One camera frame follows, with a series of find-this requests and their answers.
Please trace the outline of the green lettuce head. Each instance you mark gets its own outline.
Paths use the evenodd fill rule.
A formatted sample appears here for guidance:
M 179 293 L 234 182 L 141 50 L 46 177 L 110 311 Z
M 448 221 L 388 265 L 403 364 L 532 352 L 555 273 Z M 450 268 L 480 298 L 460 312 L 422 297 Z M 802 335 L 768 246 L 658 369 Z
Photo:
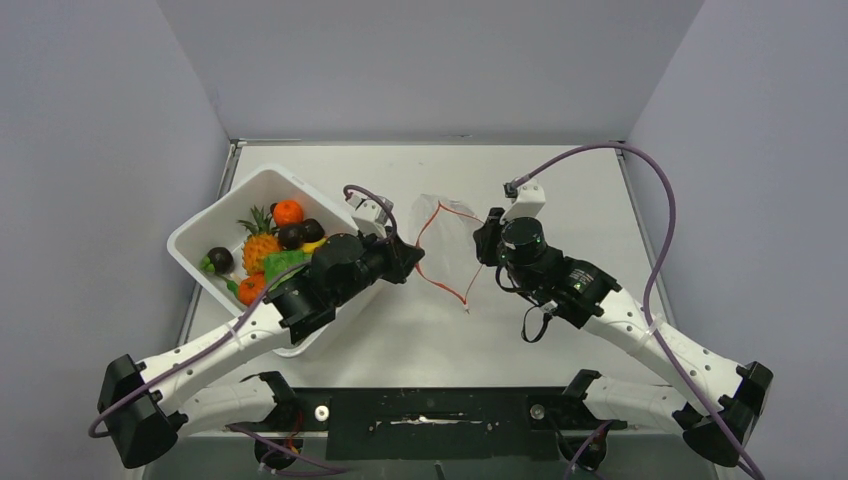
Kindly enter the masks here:
M 282 272 L 296 265 L 308 263 L 310 260 L 311 254 L 305 253 L 302 250 L 284 250 L 271 253 L 263 260 L 264 279 L 266 282 L 269 282 Z

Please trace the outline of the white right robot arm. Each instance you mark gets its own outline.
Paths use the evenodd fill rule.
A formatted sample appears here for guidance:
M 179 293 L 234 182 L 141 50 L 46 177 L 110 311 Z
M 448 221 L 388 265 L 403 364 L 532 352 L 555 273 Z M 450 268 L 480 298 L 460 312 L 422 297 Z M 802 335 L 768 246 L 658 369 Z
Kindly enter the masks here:
M 718 355 L 645 310 L 596 265 L 547 244 L 532 217 L 508 220 L 493 207 L 474 231 L 478 261 L 510 281 L 504 290 L 527 300 L 549 323 L 560 318 L 618 347 L 663 379 L 661 385 L 612 380 L 580 371 L 562 400 L 564 417 L 585 427 L 595 419 L 644 425 L 679 435 L 702 458 L 723 467 L 743 461 L 763 413 L 773 372 Z

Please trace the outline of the clear orange-zip bag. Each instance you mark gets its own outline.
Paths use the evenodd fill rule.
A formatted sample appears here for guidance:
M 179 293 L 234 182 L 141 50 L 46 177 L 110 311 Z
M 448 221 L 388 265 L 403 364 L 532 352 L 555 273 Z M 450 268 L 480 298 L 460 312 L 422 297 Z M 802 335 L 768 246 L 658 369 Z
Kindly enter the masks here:
M 465 314 L 470 312 L 471 289 L 482 270 L 473 239 L 482 225 L 483 220 L 464 201 L 421 194 L 412 204 L 414 245 L 425 251 L 416 271 Z

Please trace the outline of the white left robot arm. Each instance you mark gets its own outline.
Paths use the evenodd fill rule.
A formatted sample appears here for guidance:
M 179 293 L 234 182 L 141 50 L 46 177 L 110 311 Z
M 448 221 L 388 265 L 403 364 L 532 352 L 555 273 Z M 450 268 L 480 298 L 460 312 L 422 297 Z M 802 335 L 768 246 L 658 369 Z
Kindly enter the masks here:
M 181 436 L 272 421 L 293 396 L 280 374 L 255 374 L 230 387 L 215 381 L 283 339 L 296 343 L 328 325 L 375 283 L 405 283 L 424 256 L 398 237 L 330 236 L 307 260 L 266 280 L 235 319 L 168 352 L 112 360 L 89 436 L 111 439 L 122 465 L 134 469 L 159 459 Z

